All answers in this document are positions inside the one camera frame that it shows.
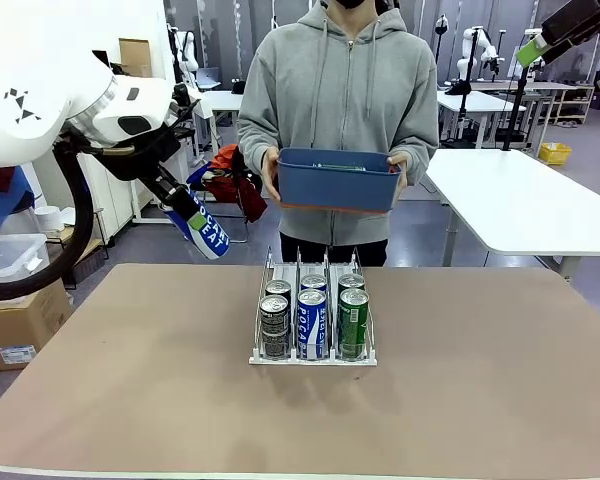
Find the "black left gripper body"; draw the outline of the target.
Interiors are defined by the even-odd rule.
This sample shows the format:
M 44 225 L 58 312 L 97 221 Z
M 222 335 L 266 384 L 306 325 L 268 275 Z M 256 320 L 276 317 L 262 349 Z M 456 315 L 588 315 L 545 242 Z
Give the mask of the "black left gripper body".
M 124 142 L 115 149 L 134 148 L 128 154 L 101 154 L 98 161 L 118 180 L 131 181 L 154 178 L 158 165 L 169 160 L 180 149 L 180 141 L 169 127 L 160 127 Z

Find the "blue plastic basket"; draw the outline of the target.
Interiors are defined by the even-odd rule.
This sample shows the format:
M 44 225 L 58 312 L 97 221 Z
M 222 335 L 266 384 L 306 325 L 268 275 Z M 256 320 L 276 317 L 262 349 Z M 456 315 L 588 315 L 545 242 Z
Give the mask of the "blue plastic basket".
M 381 153 L 285 148 L 278 160 L 278 191 L 289 207 L 386 213 L 391 210 L 399 175 L 389 171 Z M 311 168 L 313 162 L 364 165 L 366 172 Z

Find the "person's left forearm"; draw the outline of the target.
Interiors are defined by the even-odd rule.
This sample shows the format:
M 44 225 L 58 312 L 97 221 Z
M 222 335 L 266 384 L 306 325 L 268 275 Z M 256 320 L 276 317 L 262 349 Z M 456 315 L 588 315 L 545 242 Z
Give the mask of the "person's left forearm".
M 411 155 L 411 163 L 407 173 L 408 185 L 419 183 L 426 173 L 430 160 L 439 146 L 437 115 L 408 115 L 401 122 L 389 157 L 399 152 Z

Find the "white can dispenser rack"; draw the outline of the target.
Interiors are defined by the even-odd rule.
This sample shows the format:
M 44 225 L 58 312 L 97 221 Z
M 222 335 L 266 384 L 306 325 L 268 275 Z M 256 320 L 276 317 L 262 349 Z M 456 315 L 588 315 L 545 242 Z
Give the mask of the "white can dispenser rack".
M 328 354 L 322 360 L 307 361 L 298 356 L 297 348 L 297 306 L 300 289 L 300 279 L 302 276 L 310 273 L 323 274 L 326 276 L 328 285 L 324 292 L 327 298 L 327 335 L 328 335 Z M 340 347 L 338 342 L 338 313 L 339 297 L 338 278 L 346 273 L 356 273 L 363 276 L 363 271 L 358 261 L 357 255 L 353 254 L 351 260 L 345 264 L 332 264 L 328 259 L 320 263 L 305 263 L 297 259 L 294 263 L 274 264 L 272 257 L 268 256 L 264 265 L 261 285 L 259 289 L 259 300 L 256 307 L 255 333 L 252 356 L 249 359 L 251 364 L 273 364 L 278 362 L 287 365 L 362 365 L 375 366 L 377 364 L 375 351 L 374 324 L 372 322 L 372 312 L 370 307 L 370 295 L 366 287 L 365 291 L 369 295 L 369 315 L 366 329 L 366 342 L 362 356 L 354 361 L 344 360 L 340 356 Z M 272 359 L 264 355 L 264 349 L 261 341 L 261 325 L 259 303 L 265 297 L 265 285 L 271 280 L 286 280 L 292 287 L 292 301 L 290 305 L 290 340 L 289 353 L 287 358 Z

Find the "person's right hand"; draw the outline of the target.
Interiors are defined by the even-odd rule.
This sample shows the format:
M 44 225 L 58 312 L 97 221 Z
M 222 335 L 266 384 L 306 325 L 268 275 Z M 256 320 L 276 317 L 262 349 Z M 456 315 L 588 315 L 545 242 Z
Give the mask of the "person's right hand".
M 280 193 L 275 186 L 275 181 L 278 177 L 278 160 L 279 149 L 275 146 L 268 147 L 263 154 L 261 164 L 261 177 L 263 184 L 269 196 L 276 202 L 280 203 Z

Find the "white cabinet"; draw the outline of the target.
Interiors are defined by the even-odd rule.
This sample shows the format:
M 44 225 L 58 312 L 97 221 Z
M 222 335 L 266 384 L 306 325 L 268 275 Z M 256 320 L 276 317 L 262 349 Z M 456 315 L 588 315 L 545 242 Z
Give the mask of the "white cabinet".
M 78 161 L 89 184 L 94 209 L 100 211 L 104 241 L 109 243 L 134 217 L 131 183 L 118 180 L 91 155 L 79 154 Z

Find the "black tripod stand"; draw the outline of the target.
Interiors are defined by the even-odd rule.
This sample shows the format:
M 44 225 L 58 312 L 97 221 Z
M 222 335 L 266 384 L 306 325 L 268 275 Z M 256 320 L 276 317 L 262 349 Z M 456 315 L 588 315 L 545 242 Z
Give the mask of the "black tripod stand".
M 525 88 L 527 85 L 528 71 L 529 71 L 529 67 L 524 66 L 522 69 L 522 72 L 521 72 L 521 78 L 518 81 L 516 95 L 515 95 L 515 99 L 513 102 L 513 108 L 511 110 L 511 115 L 509 118 L 507 131 L 506 131 L 505 139 L 504 139 L 503 146 L 502 146 L 503 151 L 511 150 L 511 140 L 512 140 L 513 132 L 514 132 L 515 125 L 516 125 L 516 119 L 517 119 L 519 111 L 520 111 L 522 98 L 524 96 Z

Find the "red orange clothes pile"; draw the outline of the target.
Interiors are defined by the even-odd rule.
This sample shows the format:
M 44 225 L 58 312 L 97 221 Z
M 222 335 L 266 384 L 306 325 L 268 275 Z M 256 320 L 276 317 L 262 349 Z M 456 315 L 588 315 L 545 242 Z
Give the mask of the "red orange clothes pile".
M 220 148 L 211 161 L 188 177 L 187 183 L 194 191 L 211 193 L 217 202 L 236 204 L 249 223 L 258 221 L 267 209 L 262 180 L 246 167 L 237 144 Z

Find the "white desk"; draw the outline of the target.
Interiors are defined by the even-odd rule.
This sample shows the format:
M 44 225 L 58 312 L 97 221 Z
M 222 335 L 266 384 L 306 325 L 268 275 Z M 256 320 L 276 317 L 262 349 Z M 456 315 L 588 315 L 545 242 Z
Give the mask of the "white desk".
M 475 148 L 495 148 L 500 119 L 513 112 L 510 101 L 482 92 L 472 91 L 466 96 L 451 96 L 437 92 L 440 112 L 440 139 L 461 139 L 469 121 L 478 124 Z
M 234 94 L 231 90 L 208 90 L 200 92 L 200 101 L 194 108 L 197 118 L 207 122 L 213 154 L 217 154 L 220 146 L 217 118 L 229 115 L 234 133 L 237 133 L 238 114 L 243 96 Z

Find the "small cardboard box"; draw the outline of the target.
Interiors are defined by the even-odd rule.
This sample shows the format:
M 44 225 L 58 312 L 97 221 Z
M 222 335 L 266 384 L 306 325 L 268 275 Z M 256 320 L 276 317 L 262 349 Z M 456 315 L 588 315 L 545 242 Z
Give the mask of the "small cardboard box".
M 122 69 L 130 76 L 150 78 L 152 76 L 150 45 L 144 39 L 119 39 Z

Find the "yellow plastic crate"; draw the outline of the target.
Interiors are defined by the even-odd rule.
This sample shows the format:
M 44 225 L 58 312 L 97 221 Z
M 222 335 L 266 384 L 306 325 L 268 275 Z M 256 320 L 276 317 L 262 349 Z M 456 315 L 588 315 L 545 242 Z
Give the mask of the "yellow plastic crate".
M 572 148 L 559 142 L 543 143 L 538 153 L 538 159 L 549 166 L 564 166 L 567 163 Z

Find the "grey laptop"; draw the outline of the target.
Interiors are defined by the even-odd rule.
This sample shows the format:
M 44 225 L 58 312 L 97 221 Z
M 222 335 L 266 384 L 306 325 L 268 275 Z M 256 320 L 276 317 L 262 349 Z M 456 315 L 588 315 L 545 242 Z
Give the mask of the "grey laptop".
M 213 90 L 222 85 L 218 67 L 199 68 L 195 78 L 198 88 L 203 91 Z

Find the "dark red and blue garment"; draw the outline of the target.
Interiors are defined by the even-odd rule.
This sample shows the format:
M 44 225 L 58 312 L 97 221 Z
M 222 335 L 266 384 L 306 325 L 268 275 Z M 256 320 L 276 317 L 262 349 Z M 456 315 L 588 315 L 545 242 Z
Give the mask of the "dark red and blue garment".
M 21 167 L 0 168 L 0 235 L 37 233 L 34 194 Z

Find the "large cardboard box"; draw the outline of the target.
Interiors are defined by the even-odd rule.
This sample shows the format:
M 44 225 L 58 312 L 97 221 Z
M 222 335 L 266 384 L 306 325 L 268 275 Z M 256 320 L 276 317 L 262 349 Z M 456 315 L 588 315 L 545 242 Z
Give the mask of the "large cardboard box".
M 71 314 L 61 280 L 26 297 L 0 302 L 0 371 L 24 369 Z

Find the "metal frame chair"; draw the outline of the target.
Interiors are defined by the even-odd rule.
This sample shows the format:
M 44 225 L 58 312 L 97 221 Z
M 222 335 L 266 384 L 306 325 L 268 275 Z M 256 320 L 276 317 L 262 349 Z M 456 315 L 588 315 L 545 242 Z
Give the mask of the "metal frame chair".
M 242 195 L 235 191 L 230 200 L 219 200 L 207 190 L 194 191 L 194 194 L 208 213 L 229 235 L 231 244 L 246 244 L 250 239 L 249 220 L 246 215 Z

